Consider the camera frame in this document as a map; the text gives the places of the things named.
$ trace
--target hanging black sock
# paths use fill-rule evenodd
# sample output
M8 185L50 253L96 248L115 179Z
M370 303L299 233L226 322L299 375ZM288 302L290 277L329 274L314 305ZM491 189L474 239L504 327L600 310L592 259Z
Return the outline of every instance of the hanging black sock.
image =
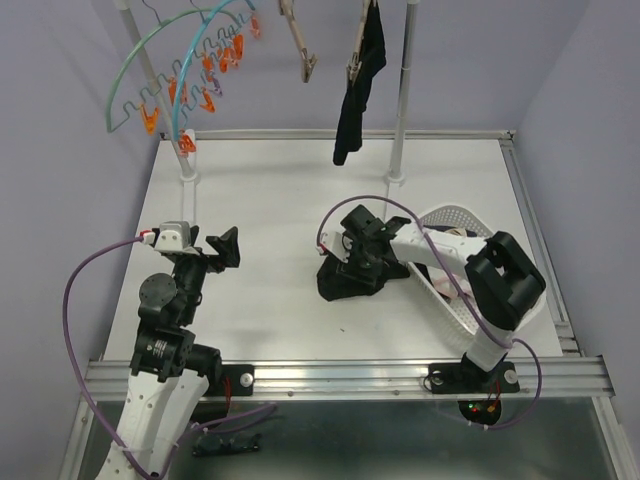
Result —
M357 152L362 147L362 114L367 110L373 77L387 64L380 8L373 2L369 5L364 26L360 61L360 72L353 84L349 82L342 102L333 151L334 165L344 165L349 152Z

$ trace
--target purple cable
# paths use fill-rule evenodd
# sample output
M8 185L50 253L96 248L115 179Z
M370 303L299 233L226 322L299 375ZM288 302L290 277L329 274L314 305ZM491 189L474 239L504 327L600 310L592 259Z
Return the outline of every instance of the purple cable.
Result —
M108 246L106 248L103 248L102 250L100 250L100 251L94 253L93 255L91 255L90 257L88 257L86 260L84 260L80 265L78 265L76 267L76 269L73 271L73 273L69 277L69 280L67 281L67 286L64 289L64 296L63 296L63 299L62 299L62 330L64 332L64 343L67 346L67 353L69 354L69 360L71 361L71 367L73 368L73 373L75 374L76 381L78 382L78 386L80 387L80 393L82 394L83 398L85 399L85 401L89 405L89 408L94 413L94 415L96 416L98 421L105 428L105 430L107 431L109 436L113 439L113 441L116 444L118 444L123 449L126 449L127 445L124 443L124 441L122 440L120 435L118 435L118 432L116 432L116 430L113 428L113 426L109 423L109 421L104 416L104 414L100 411L100 409L98 408L96 403L93 401L93 398L91 398L91 394L89 393L89 389L87 388L87 385L86 385L86 383L84 381L84 377L82 376L82 371L80 370L80 366L78 365L78 360L76 359L76 355L75 355L75 352L73 350L73 345L71 344L71 335L69 333L69 295L71 293L71 287L73 285L74 280L76 279L76 277L78 276L80 271L84 267L86 267L91 261L95 260L98 257L101 257L105 253L111 252L112 250L115 250L115 249L120 248L120 247L125 247L127 245L131 245L131 244L134 244L134 243L138 243L138 242L141 242L141 241L142 241L142 237L140 236L140 237L136 237L136 238L131 239L131 240L125 240L123 242L114 243L113 245L110 245L110 246ZM127 458L127 460L131 463L131 465L133 466L134 470L142 478L144 478L145 480L161 480L166 476L167 472L169 471L169 466L171 465L171 461L173 460L173 457L175 456L175 453L178 450L178 446L188 436L190 436L190 435L192 435L192 434L194 434L196 432L205 430L205 429L207 429L209 427L213 427L215 425L220 425L222 423L226 423L226 422L229 422L229 421L232 421L232 420L239 420L239 419L242 419L242 418L253 416L256 413L262 413L264 411L267 411L267 413L265 415L262 415L257 420L255 420L255 421L253 421L253 422L251 422L251 423L249 423L247 425L242 425L240 427L234 427L234 428L227 429L227 430L220 431L220 432L215 431L214 433L233 433L233 432L238 432L238 431L244 430L246 428L249 428L249 427L251 427L253 425L256 425L256 424L262 422L264 419L266 419L268 416L270 416L276 410L276 408L277 408L277 406L275 404L264 405L262 407L250 410L248 412L240 413L238 415L233 415L233 416L227 416L225 418L220 418L218 420L212 420L211 422L206 422L206 423L197 425L194 428L186 430L180 436L180 438L176 442L176 445L169 452L169 455L167 456L165 464L164 464L164 466L162 468L162 472L160 472L160 476L152 477L150 474L145 472L145 470L138 463L138 461L131 454L131 452L123 450L122 453Z
M391 200L390 198L386 198L386 197L383 197L381 195L356 195L355 197L350 197L350 198L347 198L345 200L342 200L341 202L336 204L334 207L332 207L331 210L329 210L329 212L322 219L322 222L320 222L320 227L318 228L318 234L316 235L316 245L318 245L319 247L321 246L320 240L321 240L321 237L322 237L322 230L324 229L324 226L326 225L327 220L329 220L329 217L331 217L331 215L333 215L333 213L338 208L342 207L343 205L345 205L347 203L350 203L350 202L355 202L355 201L358 201L358 200L380 200L382 202L389 203L390 205L393 205L396 208L399 208L400 210L405 212L407 215L409 215L409 217L411 217L411 219L416 223L416 225L418 225L418 228L422 232L422 236L424 237L424 239L426 240L427 244L429 245L429 248L433 252L433 255L436 257L436 260L438 261L438 263L442 267L442 270L447 274L447 277L449 278L449 281L451 282L453 287L458 292L458 296L462 299L462 301L464 302L465 306L469 309L469 312L471 312L471 315L473 316L475 321L478 322L478 326L487 335L487 337L489 337L495 344L497 344L498 346L500 346L502 348L506 348L508 350L511 349L512 345L509 345L509 344L506 344L506 343L502 342L500 339L496 338L496 336L493 335L493 333L491 333L491 331L487 327L484 319L480 316L480 314L473 307L473 305L471 304L471 302L467 298L466 294L462 290L462 287L460 286L460 283L458 283L458 280L456 279L455 275L453 274L453 272L451 271L449 266L446 264L444 258L442 258L442 255L440 255L440 252L438 252L438 249L437 249L436 245L433 243L433 240L431 240L431 237L429 236L429 232L421 224L420 219L418 218L418 216L415 213L413 213L411 210L409 210L407 207L405 207L404 205L396 202L395 200ZM500 425L494 425L494 426L479 425L482 428L486 427L489 430L503 430L505 428L512 427L512 426L516 425L517 423L520 423L522 420L524 420L533 411L533 409L535 408L535 406L538 403L538 400L540 399L540 394L542 392L542 366L540 365L540 360L538 359L538 356L536 355L536 353L533 351L533 348L531 348L531 346L527 342L525 342L524 340L521 340L519 338L514 338L512 340L512 342L520 343L522 346L524 346L529 351L529 353L533 357L533 361L536 364L536 370L538 372L538 387L536 389L536 394L533 397L533 400L532 400L531 404L524 411L524 413L522 415L514 418L513 420L510 420L508 422L500 424Z

